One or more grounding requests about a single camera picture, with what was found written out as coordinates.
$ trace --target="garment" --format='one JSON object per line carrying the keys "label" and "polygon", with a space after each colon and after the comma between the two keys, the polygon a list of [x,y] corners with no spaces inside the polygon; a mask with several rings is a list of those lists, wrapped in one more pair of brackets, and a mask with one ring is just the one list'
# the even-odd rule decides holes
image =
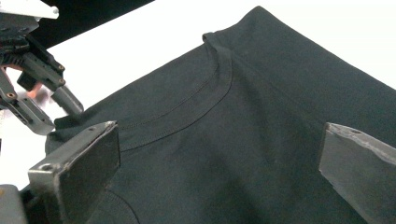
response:
{"label": "garment", "polygon": [[56,119],[47,153],[120,125],[121,166],[90,223],[365,223],[320,174],[326,122],[396,145],[396,92],[261,7]]}

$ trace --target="white surface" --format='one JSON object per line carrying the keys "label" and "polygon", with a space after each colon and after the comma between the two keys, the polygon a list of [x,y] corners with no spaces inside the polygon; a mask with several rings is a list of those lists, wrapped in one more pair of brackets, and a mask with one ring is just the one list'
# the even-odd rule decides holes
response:
{"label": "white surface", "polygon": [[0,12],[36,18],[57,19],[59,17],[57,7],[49,7],[39,0],[1,0]]}
{"label": "white surface", "polygon": [[[255,6],[343,60],[396,89],[396,5],[386,1],[157,0],[50,49],[66,67],[70,90],[86,108],[202,44]],[[62,111],[47,105],[55,119]],[[4,121],[0,184],[19,189],[44,155],[45,138],[13,117]]]}

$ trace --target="robot end effector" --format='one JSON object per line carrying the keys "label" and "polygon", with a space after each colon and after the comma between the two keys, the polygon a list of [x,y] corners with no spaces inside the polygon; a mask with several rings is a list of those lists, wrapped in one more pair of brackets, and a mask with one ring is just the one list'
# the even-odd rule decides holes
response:
{"label": "robot end effector", "polygon": [[18,99],[3,67],[18,67],[18,84],[31,91],[42,83],[54,94],[51,98],[68,114],[84,111],[81,102],[66,88],[64,67],[29,35],[38,27],[34,17],[0,13],[0,109],[9,109],[34,133],[46,135],[54,125],[30,98]]}

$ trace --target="dark background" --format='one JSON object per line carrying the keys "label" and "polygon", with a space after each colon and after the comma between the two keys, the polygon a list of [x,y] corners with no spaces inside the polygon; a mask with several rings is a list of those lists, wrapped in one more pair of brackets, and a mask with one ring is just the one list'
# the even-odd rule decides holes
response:
{"label": "dark background", "polygon": [[57,20],[42,19],[32,35],[46,48],[82,34],[154,0],[42,0],[59,8]]}

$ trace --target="black t-shirt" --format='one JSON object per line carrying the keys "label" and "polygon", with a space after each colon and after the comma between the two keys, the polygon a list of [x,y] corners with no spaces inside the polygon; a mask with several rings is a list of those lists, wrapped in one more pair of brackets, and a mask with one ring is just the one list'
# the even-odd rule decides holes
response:
{"label": "black t-shirt", "polygon": [[365,223],[320,174],[326,122],[396,146],[396,91],[261,7],[55,120],[47,152],[120,125],[121,166],[90,223]]}

